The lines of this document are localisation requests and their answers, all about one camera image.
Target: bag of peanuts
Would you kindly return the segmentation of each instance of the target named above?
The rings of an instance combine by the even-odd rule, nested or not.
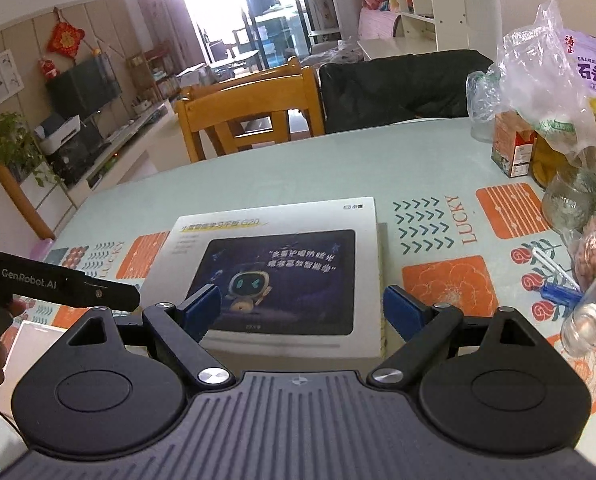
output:
[[[583,229],[578,247],[571,254],[578,284],[586,291],[596,278],[596,216]]]

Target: black jacket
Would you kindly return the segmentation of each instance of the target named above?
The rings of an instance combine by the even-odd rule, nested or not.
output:
[[[491,59],[475,50],[383,57],[319,70],[328,134],[421,117],[466,117],[467,75]]]

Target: green plant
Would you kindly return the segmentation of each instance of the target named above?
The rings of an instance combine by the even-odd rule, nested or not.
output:
[[[45,182],[51,183],[52,179],[50,174],[38,169],[43,162],[44,157],[21,115],[0,114],[0,164],[17,173],[18,181],[32,173],[38,186],[44,187]]]

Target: television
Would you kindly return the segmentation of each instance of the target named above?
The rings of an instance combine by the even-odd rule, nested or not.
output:
[[[78,63],[46,86],[55,112],[65,119],[78,115],[81,121],[122,92],[106,54]]]

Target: triangular cutout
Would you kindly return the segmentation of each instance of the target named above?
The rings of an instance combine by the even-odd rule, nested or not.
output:
[[[106,343],[104,323],[99,317],[92,317],[78,330],[68,344],[69,346],[100,345]]]
[[[503,345],[536,346],[536,343],[513,319],[505,320],[500,335],[500,342]]]

